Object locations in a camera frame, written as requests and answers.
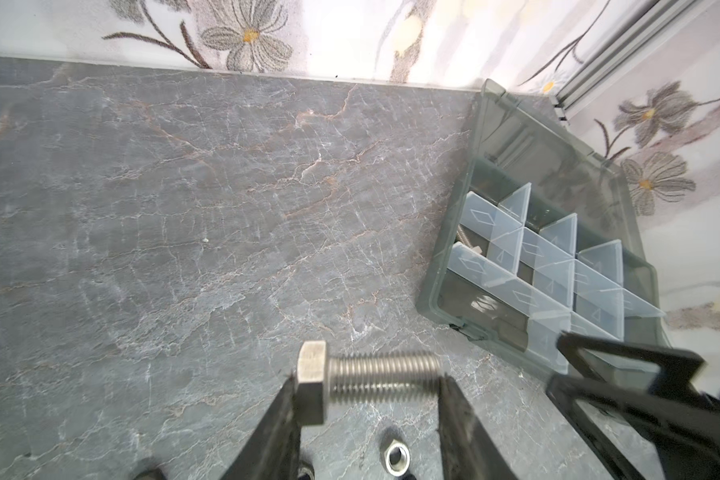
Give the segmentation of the silver hex bolt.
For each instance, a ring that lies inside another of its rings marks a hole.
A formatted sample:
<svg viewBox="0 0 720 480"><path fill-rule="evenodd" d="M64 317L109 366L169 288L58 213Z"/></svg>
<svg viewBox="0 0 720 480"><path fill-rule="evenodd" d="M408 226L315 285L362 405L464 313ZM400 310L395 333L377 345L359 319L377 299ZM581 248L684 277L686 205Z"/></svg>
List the silver hex bolt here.
<svg viewBox="0 0 720 480"><path fill-rule="evenodd" d="M440 359L430 352L333 356L325 341L306 341L296 363L294 415L301 426L317 426L334 403L430 398L438 394L442 377Z"/></svg>

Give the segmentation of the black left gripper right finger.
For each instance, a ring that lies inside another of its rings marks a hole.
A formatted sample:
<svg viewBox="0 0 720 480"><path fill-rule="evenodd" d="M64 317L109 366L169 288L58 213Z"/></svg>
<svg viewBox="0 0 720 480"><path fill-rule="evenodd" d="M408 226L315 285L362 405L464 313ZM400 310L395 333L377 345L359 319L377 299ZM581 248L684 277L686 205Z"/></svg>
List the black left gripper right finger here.
<svg viewBox="0 0 720 480"><path fill-rule="evenodd" d="M439 382L438 434L444 479L517 479L449 375Z"/></svg>

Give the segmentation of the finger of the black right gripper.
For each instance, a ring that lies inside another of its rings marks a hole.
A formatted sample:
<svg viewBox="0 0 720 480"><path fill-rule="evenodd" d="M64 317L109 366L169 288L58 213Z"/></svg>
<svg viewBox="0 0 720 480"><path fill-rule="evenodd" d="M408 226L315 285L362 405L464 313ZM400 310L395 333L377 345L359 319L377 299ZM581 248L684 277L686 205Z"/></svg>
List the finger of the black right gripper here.
<svg viewBox="0 0 720 480"><path fill-rule="evenodd" d="M580 375L554 374L546 394L613 478L642 475L586 415L584 403L619 415L651 442L666 478L720 479L720 397L700 392L691 383L704 364L701 356L567 332L556 346ZM643 392L619 388L591 367L581 355L584 350L654 364L659 370Z"/></svg>

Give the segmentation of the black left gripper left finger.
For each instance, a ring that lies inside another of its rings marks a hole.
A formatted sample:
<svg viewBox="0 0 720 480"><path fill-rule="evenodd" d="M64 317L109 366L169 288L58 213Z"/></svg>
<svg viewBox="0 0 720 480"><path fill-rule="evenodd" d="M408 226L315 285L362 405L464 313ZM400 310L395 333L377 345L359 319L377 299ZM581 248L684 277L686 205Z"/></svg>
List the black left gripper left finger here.
<svg viewBox="0 0 720 480"><path fill-rule="evenodd" d="M295 413L296 381L282 385L257 427L221 479L297 479L300 464L299 426Z"/></svg>

